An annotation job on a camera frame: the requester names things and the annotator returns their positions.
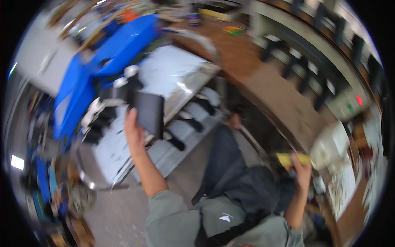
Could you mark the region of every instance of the person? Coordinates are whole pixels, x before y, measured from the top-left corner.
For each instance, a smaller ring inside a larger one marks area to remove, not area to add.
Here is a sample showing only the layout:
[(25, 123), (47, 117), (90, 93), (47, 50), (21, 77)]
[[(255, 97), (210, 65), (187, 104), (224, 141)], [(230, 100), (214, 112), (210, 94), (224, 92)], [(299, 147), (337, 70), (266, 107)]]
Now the person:
[[(232, 189), (223, 185), (229, 181), (230, 184), (237, 181), (237, 184), (245, 183), (245, 186), (241, 186), (242, 189), (245, 189), (248, 187), (249, 181), (252, 180), (250, 177), (247, 177), (248, 179), (243, 182), (235, 176), (228, 176), (232, 179), (228, 179), (227, 182), (222, 183), (222, 186), (219, 186), (225, 190), (220, 189), (219, 194), (208, 196), (208, 193), (218, 188), (218, 184), (226, 176), (227, 171), (231, 170), (232, 174), (245, 176), (248, 170), (232, 135), (232, 131), (239, 129), (240, 126), (240, 115), (233, 114), (225, 124), (221, 124), (216, 130), (202, 186), (194, 198), (193, 210), (188, 210), (183, 198), (169, 190), (165, 179), (148, 156), (144, 146), (144, 130), (137, 123), (137, 110), (133, 108), (126, 113), (125, 134), (130, 153), (140, 174), (144, 191), (149, 198), (150, 213), (145, 226), (148, 246), (276, 247), (304, 245), (298, 229), (301, 227), (307, 203), (311, 165), (302, 166), (295, 154), (292, 155), (296, 171), (295, 179), (292, 180), (295, 190), (289, 200), (282, 205), (282, 208), (286, 208), (284, 216), (278, 212), (274, 213), (278, 211), (277, 207), (281, 204), (281, 198), (276, 201), (276, 206), (268, 204), (269, 207), (265, 210), (258, 210), (266, 213), (257, 216), (259, 213), (251, 213), (248, 208), (254, 208), (251, 205), (260, 204), (258, 199), (253, 200), (253, 203), (247, 202), (248, 200), (244, 200), (244, 198), (233, 200)], [(271, 189), (265, 188), (262, 190), (271, 191)], [(271, 197), (265, 197), (262, 204), (271, 200)]]

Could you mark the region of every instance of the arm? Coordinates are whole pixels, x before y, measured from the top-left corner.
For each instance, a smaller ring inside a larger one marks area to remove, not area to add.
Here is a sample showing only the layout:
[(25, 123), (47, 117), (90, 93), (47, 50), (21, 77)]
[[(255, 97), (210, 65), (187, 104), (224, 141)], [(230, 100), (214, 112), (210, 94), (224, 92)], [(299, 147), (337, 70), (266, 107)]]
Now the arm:
[(137, 123), (137, 110), (135, 108), (126, 111), (125, 134), (130, 154), (140, 174), (141, 183), (147, 196), (151, 197), (158, 192), (167, 190), (168, 187), (165, 179), (152, 163), (151, 158), (145, 150), (144, 130)]
[(289, 227), (299, 229), (302, 225), (303, 214), (307, 203), (308, 189), (310, 187), (311, 164), (301, 165), (296, 154), (292, 154), (292, 163), (296, 171), (296, 193), (285, 211), (284, 217)]

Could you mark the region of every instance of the red light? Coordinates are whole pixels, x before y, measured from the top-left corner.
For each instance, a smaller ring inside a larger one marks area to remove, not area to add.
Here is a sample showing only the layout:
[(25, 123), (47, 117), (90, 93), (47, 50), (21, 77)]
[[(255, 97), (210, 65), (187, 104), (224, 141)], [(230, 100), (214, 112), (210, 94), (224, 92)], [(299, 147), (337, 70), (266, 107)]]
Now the red light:
[(355, 98), (357, 99), (358, 104), (359, 104), (360, 106), (362, 106), (362, 99), (361, 99), (361, 97), (360, 97), (359, 95), (356, 95)]

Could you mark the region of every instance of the dark jeans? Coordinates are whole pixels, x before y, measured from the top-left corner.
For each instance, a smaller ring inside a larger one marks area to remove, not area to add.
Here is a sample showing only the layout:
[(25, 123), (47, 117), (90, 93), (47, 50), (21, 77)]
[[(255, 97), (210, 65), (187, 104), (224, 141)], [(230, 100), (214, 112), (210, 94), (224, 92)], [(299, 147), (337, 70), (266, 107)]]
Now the dark jeans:
[(295, 191), (293, 178), (263, 166), (248, 168), (229, 127), (221, 124), (215, 131), (203, 181), (192, 204), (203, 196), (226, 195), (239, 201), (247, 213), (265, 209), (278, 214), (285, 210)]

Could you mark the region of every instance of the hand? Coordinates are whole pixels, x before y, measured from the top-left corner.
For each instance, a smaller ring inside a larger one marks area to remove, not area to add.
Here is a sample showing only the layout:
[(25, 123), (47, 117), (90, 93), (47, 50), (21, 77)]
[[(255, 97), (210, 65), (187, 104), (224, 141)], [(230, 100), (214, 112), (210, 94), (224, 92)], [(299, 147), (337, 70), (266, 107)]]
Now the hand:
[(143, 148), (145, 144), (144, 129), (137, 123), (137, 109), (126, 111), (125, 135), (131, 153)]
[(296, 157), (296, 153), (291, 155), (291, 160), (296, 171), (296, 186), (298, 193), (307, 194), (311, 180), (311, 164), (301, 165)]

